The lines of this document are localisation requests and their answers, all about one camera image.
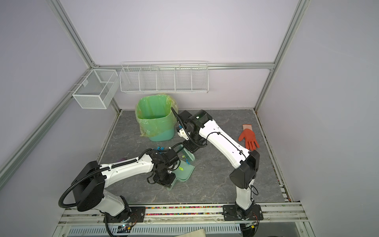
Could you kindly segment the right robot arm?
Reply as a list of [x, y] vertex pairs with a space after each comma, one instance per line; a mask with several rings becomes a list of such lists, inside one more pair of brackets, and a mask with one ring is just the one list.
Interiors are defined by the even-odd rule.
[[252, 197], [252, 186], [259, 169], [260, 154], [239, 145], [204, 110], [194, 115], [186, 110], [177, 113], [171, 108], [171, 111], [179, 124], [177, 132], [184, 138], [185, 149], [194, 153], [210, 143], [234, 168], [229, 177], [236, 186], [235, 217], [246, 220], [253, 214], [257, 215], [258, 213], [253, 211], [255, 202]]

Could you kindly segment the red rubber glove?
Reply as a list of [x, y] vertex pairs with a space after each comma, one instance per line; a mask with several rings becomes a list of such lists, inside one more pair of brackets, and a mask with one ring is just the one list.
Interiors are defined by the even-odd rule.
[[238, 141], [241, 142], [242, 140], [245, 141], [245, 148], [254, 151], [257, 150], [260, 145], [257, 141], [256, 134], [252, 130], [251, 124], [243, 124], [242, 125], [243, 131], [240, 134]]

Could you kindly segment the mint green dustpan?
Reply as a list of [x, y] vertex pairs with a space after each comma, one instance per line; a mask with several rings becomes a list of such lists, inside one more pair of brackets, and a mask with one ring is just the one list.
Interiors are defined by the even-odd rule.
[[171, 190], [177, 182], [186, 182], [187, 180], [189, 180], [194, 169], [195, 167], [193, 165], [190, 165], [190, 168], [188, 171], [180, 171], [179, 168], [173, 171], [173, 174], [175, 174], [175, 179], [173, 183], [171, 184], [171, 186], [167, 188], [167, 190]]

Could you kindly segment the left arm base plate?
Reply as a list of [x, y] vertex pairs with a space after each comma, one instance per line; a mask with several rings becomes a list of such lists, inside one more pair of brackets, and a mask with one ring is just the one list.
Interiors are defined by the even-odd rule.
[[104, 215], [108, 223], [139, 223], [144, 221], [145, 213], [145, 206], [132, 206], [115, 217], [108, 213], [104, 213]]

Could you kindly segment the green blue scrap centre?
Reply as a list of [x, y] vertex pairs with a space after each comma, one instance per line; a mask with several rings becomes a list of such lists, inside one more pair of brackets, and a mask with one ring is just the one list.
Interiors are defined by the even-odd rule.
[[188, 163], [188, 156], [182, 155], [181, 156], [181, 163], [179, 165], [180, 171], [188, 171], [190, 169], [190, 164]]

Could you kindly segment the mint green hand brush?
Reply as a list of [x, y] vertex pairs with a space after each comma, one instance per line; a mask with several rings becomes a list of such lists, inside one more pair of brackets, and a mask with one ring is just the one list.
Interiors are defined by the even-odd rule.
[[181, 151], [181, 157], [183, 160], [185, 160], [188, 163], [192, 163], [195, 161], [195, 156], [190, 151], [188, 151], [186, 148], [184, 148]]

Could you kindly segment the green trash bin with bag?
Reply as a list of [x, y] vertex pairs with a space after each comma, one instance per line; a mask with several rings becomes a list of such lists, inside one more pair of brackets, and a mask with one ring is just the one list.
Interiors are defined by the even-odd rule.
[[146, 96], [135, 107], [135, 115], [142, 137], [153, 142], [168, 141], [174, 137], [177, 120], [172, 112], [178, 111], [178, 104], [165, 94]]

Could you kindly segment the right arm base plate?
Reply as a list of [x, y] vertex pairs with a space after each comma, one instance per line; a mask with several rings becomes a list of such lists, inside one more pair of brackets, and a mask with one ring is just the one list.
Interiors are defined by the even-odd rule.
[[264, 219], [261, 206], [253, 203], [247, 210], [237, 204], [223, 205], [222, 214], [225, 221], [261, 221]]

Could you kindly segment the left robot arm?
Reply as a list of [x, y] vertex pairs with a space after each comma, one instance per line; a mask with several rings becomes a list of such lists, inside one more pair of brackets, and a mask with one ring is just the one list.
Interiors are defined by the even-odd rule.
[[126, 199], [108, 192], [106, 188], [145, 173], [151, 173], [153, 184], [170, 187], [176, 178], [173, 171], [179, 163], [174, 147], [166, 150], [149, 148], [136, 158], [112, 164], [89, 162], [62, 194], [58, 205], [61, 208], [76, 207], [80, 212], [95, 209], [124, 221], [131, 212]]

